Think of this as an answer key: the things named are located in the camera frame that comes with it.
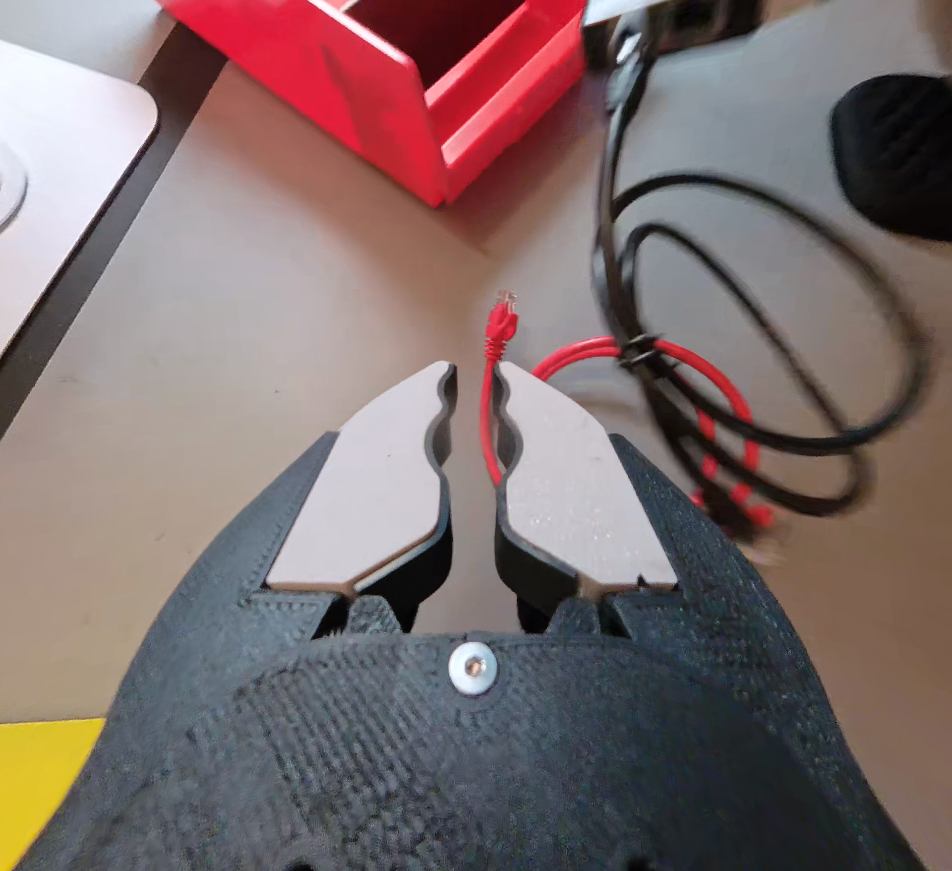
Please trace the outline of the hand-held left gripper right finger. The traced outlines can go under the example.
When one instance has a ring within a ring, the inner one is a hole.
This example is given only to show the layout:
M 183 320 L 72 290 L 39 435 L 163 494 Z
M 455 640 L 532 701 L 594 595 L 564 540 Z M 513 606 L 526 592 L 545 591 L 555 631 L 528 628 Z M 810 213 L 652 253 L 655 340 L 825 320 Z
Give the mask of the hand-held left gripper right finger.
M 673 589 L 675 570 L 605 428 L 510 362 L 500 419 L 515 438 L 502 481 L 515 540 L 566 567 L 580 589 Z

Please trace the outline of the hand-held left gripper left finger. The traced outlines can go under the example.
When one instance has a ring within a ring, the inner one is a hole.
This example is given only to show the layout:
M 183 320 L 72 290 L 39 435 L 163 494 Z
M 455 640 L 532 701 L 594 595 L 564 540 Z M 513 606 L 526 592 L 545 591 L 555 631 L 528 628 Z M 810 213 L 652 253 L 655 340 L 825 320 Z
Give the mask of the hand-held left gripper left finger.
M 446 527 L 456 367 L 436 361 L 336 432 L 267 574 L 280 592 L 361 592 Z

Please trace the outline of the red plastic bin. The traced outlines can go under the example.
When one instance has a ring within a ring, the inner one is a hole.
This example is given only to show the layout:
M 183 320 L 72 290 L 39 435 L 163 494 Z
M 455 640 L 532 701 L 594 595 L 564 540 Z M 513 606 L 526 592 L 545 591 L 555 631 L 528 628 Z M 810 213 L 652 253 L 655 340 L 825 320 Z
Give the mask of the red plastic bin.
M 584 69 L 587 0 L 525 0 L 429 89 L 355 0 L 157 0 L 174 20 L 432 207 L 453 202 Z

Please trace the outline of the yellow plastic bin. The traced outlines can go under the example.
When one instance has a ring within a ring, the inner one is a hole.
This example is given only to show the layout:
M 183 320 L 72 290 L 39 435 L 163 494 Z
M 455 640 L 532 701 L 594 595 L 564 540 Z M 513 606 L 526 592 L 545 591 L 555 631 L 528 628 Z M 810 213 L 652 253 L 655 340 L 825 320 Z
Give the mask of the yellow plastic bin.
M 104 719 L 1 725 L 1 868 L 12 869 L 61 805 Z

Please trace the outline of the white board stand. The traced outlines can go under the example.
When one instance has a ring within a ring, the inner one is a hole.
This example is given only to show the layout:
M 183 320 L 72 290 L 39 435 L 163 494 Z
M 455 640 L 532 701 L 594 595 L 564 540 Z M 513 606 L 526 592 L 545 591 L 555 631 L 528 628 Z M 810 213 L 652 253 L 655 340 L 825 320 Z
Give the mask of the white board stand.
M 1 43 L 1 352 L 158 126 L 149 93 Z

